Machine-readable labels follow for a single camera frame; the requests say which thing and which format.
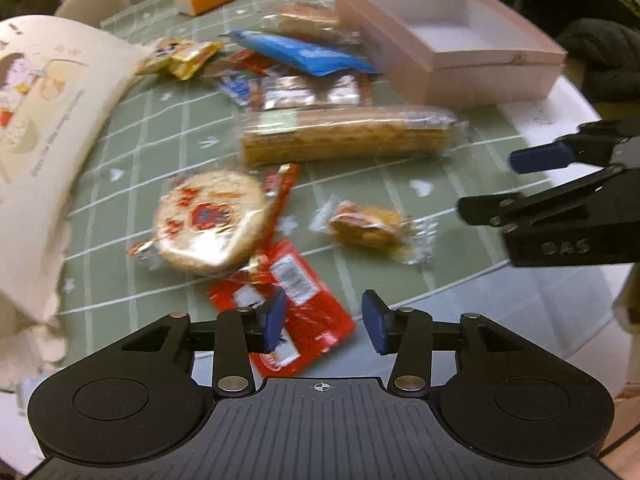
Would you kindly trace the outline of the red snack packet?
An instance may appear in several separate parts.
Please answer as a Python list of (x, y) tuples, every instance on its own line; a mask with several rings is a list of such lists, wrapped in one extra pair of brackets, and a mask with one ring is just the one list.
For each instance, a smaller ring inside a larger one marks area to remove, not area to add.
[(207, 292), (218, 311), (257, 308), (278, 287), (288, 297), (288, 310), (277, 347), (252, 353), (262, 377), (293, 377), (316, 362), (356, 328), (355, 322), (328, 286), (287, 238), (276, 239), (278, 221), (296, 183), (299, 166), (284, 164), (262, 172), (267, 199), (267, 224), (256, 252), (230, 278)]

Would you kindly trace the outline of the round bread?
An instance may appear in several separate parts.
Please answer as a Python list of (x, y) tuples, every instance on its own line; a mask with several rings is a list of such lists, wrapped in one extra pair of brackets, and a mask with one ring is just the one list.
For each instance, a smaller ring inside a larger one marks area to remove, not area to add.
[(260, 18), (260, 28), (318, 44), (360, 44), (360, 33), (348, 28), (334, 10), (309, 2), (279, 3)]

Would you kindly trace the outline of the beige chair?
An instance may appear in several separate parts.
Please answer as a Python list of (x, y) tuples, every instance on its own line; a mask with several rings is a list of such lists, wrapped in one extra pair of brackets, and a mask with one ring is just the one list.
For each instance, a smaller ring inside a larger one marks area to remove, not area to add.
[(130, 0), (65, 0), (54, 15), (99, 28), (105, 20), (130, 6)]

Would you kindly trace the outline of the small orange candy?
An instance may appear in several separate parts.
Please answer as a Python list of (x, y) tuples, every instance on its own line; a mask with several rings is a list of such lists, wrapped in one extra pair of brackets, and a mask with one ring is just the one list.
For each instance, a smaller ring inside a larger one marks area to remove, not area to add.
[(309, 229), (329, 235), (338, 244), (384, 252), (405, 264), (427, 266), (435, 253), (436, 222), (334, 195), (312, 216)]

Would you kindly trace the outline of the long cracker pack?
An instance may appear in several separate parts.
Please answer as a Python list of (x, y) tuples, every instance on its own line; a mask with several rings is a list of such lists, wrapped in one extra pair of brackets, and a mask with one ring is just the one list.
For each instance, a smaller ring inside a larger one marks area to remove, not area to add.
[(339, 158), (436, 155), (472, 139), (470, 124), (440, 107), (292, 108), (246, 115), (238, 125), (250, 167)]

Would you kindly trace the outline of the pink cardboard box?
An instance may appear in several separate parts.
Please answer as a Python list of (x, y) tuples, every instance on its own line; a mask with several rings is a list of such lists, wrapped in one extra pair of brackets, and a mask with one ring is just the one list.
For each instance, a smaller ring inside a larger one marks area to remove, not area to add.
[(335, 0), (372, 65), (410, 104), (543, 99), (566, 53), (499, 0)]

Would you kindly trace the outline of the round rice cracker pack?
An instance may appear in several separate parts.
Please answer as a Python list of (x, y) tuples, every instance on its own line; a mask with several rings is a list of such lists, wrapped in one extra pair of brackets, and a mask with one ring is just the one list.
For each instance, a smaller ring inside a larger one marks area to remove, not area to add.
[(154, 212), (151, 238), (128, 255), (151, 269), (164, 264), (200, 275), (228, 275), (265, 233), (267, 196), (244, 171), (218, 169), (180, 179)]

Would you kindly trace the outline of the cream cartoon food cover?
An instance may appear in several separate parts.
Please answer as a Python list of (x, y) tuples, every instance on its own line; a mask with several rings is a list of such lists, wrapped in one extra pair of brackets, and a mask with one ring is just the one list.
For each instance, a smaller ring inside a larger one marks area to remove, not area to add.
[(1, 24), (1, 388), (66, 355), (56, 319), (70, 191), (148, 51), (66, 18)]

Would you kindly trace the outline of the blue snack bag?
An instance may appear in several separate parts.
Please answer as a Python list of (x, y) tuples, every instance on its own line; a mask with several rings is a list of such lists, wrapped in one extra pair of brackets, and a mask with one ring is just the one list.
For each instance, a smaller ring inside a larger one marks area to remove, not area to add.
[(273, 58), (311, 76), (323, 77), (341, 70), (356, 70), (372, 75), (378, 73), (373, 65), (358, 56), (285, 36), (233, 29), (228, 32), (228, 37), (245, 49)]

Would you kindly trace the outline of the yellow snack packet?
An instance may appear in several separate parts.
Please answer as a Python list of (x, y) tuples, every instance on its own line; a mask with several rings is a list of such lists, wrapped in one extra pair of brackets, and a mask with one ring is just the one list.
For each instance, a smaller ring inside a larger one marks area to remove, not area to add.
[(185, 81), (192, 78), (225, 45), (224, 41), (160, 38), (145, 47), (145, 58), (138, 65), (136, 74), (145, 76), (166, 72)]

